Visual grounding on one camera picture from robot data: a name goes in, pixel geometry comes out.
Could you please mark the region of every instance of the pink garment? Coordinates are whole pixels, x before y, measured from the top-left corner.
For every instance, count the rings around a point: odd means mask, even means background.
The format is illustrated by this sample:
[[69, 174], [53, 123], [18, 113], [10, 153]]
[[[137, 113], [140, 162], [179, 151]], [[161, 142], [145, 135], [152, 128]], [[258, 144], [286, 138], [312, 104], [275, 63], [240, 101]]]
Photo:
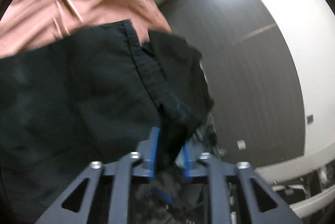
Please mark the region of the pink garment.
[[141, 42], [171, 29], [153, 0], [13, 0], [0, 21], [0, 58], [61, 39], [83, 26], [130, 19]]

